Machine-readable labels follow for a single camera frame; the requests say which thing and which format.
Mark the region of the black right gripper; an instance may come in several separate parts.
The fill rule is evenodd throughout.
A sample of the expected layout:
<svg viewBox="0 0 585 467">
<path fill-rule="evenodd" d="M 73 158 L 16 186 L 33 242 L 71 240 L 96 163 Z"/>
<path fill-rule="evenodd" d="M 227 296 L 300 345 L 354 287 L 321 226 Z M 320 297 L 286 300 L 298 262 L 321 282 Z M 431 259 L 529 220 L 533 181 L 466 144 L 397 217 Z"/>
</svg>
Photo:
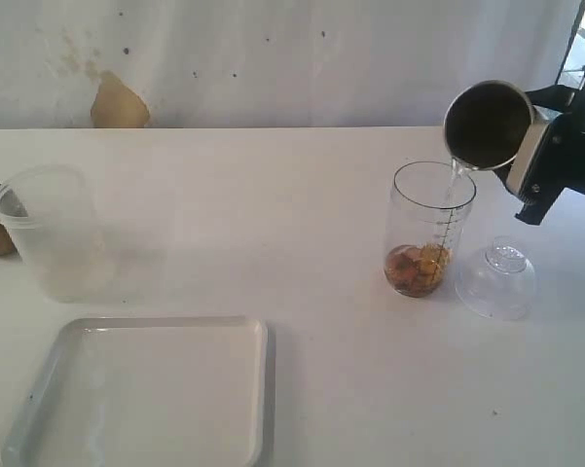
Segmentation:
<svg viewBox="0 0 585 467">
<path fill-rule="evenodd" d="M 540 159 L 540 194 L 516 214 L 525 224 L 539 225 L 563 190 L 585 196 L 585 86 L 554 85 L 526 95 L 531 104 L 559 113 Z"/>
</svg>

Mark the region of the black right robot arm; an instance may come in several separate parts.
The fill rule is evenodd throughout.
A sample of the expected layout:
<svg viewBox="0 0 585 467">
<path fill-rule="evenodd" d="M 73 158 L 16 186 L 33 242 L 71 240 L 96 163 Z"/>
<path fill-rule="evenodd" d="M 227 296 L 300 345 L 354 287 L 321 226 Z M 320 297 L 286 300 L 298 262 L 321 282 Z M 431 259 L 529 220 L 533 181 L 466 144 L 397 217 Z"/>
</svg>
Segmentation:
<svg viewBox="0 0 585 467">
<path fill-rule="evenodd" d="M 557 113 L 536 117 L 513 161 L 505 186 L 524 206 L 516 218 L 538 226 L 568 189 L 585 196 L 585 66 L 579 89 L 553 85 L 528 91 L 532 108 Z"/>
</svg>

